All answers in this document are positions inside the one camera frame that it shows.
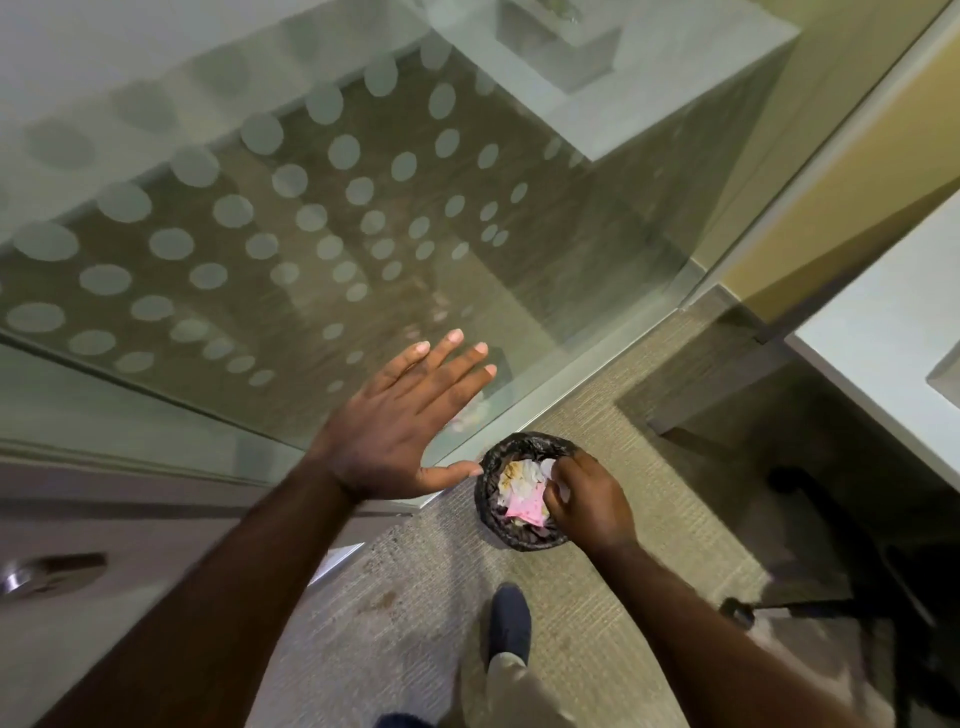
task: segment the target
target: finger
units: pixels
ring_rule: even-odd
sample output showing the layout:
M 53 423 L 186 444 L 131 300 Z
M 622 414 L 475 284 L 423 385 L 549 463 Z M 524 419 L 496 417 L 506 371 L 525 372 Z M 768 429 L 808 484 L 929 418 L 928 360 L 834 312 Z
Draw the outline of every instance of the finger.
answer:
M 427 433 L 433 437 L 453 416 L 467 406 L 477 393 L 496 376 L 496 366 L 488 364 L 483 369 L 470 372 L 446 392 L 433 400 L 421 413 Z
M 461 460 L 445 468 L 420 468 L 420 472 L 417 473 L 417 482 L 424 494 L 436 493 L 452 488 L 457 483 L 482 472 L 483 468 L 476 463 Z
M 437 346 L 433 348 L 433 351 L 425 356 L 416 367 L 413 367 L 407 372 L 396 384 L 394 389 L 396 396 L 403 397 L 420 384 L 428 374 L 444 363 L 446 358 L 450 356 L 450 353 L 459 347 L 463 340 L 464 333 L 458 328 L 455 328 L 437 342 Z
M 430 342 L 421 341 L 404 349 L 399 355 L 391 359 L 387 366 L 373 375 L 364 386 L 362 392 L 367 397 L 378 395 L 390 389 L 410 367 L 421 361 L 430 351 Z
M 543 503 L 550 512 L 550 516 L 557 522 L 561 530 L 564 528 L 566 520 L 566 507 L 564 500 L 560 497 L 560 486 L 556 480 L 547 480 L 546 489 L 543 491 Z
M 606 470 L 600 465 L 600 461 L 586 450 L 578 449 L 573 453 L 573 459 L 577 461 L 577 465 L 579 465 L 587 475 L 596 477 L 606 474 Z
M 464 378 L 475 365 L 486 358 L 487 345 L 481 341 L 460 356 L 450 359 L 440 369 L 428 374 L 407 395 L 415 406 L 414 411 L 422 412 L 432 401 L 442 397 L 454 384 Z
M 575 497 L 578 492 L 582 492 L 590 481 L 589 475 L 581 467 L 580 459 L 577 458 L 577 454 L 580 452 L 583 451 L 578 450 L 573 457 L 562 457 L 553 465 L 553 479 L 561 481 L 570 489 L 571 498 Z

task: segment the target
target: gray carpet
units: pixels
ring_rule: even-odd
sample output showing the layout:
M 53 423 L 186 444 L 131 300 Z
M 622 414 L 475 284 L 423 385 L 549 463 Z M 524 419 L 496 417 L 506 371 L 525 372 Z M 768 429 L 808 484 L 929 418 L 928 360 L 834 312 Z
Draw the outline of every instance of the gray carpet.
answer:
M 724 308 L 707 298 L 674 315 L 534 427 L 605 463 L 630 499 L 641 541 L 707 599 L 839 595 L 844 581 L 823 528 L 802 501 L 764 490 L 766 467 L 803 464 L 853 501 L 865 482 L 869 496 L 857 513 L 879 531 L 937 486 L 898 491 L 896 473 L 908 459 L 800 365 L 669 440 L 654 436 L 644 419 L 660 398 L 756 345 L 749 320 Z M 534 613 L 532 667 L 568 696 L 582 725 L 686 725 L 646 642 L 576 546 L 519 554 L 491 546 L 479 527 L 463 486 L 309 595 L 249 725 L 369 726 L 387 711 L 472 721 L 484 710 L 479 617 L 505 580 L 522 587 Z M 854 624 L 770 623 L 754 633 L 858 712 L 889 724 L 884 661 L 864 667 Z

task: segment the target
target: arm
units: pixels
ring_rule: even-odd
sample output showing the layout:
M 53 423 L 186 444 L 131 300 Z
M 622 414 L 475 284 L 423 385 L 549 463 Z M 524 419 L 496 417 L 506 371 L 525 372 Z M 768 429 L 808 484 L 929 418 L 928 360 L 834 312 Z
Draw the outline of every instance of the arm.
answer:
M 258 503 L 37 728 L 242 728 L 276 641 L 326 550 L 365 497 L 415 497 L 479 466 L 420 467 L 430 440 L 489 382 L 451 331 L 394 359 L 337 410 Z
M 750 640 L 636 539 L 620 484 L 579 451 L 558 461 L 551 515 L 647 639 L 692 728 L 862 728 L 852 712 Z

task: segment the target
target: foot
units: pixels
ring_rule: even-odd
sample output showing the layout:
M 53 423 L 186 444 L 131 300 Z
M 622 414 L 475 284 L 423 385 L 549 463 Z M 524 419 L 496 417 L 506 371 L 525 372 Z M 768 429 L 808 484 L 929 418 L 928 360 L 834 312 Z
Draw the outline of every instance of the foot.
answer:
M 510 652 L 529 665 L 532 637 L 533 622 L 523 592 L 516 584 L 501 584 L 490 607 L 487 665 L 501 652 Z

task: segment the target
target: forearm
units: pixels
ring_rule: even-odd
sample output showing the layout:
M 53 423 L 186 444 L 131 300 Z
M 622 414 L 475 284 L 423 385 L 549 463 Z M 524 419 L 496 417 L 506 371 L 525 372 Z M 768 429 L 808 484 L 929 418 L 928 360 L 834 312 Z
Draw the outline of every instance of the forearm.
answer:
M 353 510 L 298 466 L 37 725 L 240 728 L 276 641 Z
M 591 561 L 647 639 L 692 728 L 864 725 L 638 544 L 609 548 Z

